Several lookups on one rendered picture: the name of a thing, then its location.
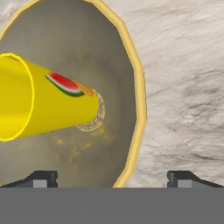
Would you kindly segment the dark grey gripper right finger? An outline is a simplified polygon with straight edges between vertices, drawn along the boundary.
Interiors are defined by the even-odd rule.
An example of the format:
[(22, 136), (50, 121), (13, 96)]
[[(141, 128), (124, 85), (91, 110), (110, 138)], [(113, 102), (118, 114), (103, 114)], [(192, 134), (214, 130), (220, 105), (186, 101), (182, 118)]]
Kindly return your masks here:
[(167, 179), (167, 187), (169, 188), (224, 188), (224, 185), (218, 185), (216, 183), (201, 179), (191, 171), (168, 171)]

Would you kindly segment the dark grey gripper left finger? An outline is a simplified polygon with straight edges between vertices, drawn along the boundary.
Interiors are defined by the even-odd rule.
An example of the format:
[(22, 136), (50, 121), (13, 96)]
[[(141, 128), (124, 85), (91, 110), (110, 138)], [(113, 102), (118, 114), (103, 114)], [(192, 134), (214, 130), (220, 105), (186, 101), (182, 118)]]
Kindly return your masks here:
[(24, 179), (3, 185), (3, 188), (57, 188), (57, 171), (34, 171)]

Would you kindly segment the yellow cup with watermelon print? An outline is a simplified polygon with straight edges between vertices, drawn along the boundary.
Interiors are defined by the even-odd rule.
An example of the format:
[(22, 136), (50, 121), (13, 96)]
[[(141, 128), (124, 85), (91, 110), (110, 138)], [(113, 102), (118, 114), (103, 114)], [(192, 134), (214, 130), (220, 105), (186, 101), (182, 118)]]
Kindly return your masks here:
[(0, 54), (0, 141), (91, 122), (97, 93), (8, 52)]

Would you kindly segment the grey bowl with yellow rim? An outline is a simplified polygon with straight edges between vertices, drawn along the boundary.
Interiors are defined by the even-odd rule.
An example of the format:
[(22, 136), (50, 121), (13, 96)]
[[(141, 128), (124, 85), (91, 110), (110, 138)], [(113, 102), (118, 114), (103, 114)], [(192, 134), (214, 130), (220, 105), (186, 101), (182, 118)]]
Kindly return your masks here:
[(101, 0), (38, 0), (3, 30), (0, 53), (15, 53), (95, 89), (101, 126), (0, 143), (0, 184), (54, 170), (61, 187), (122, 187), (136, 166), (146, 123), (144, 69), (125, 23)]

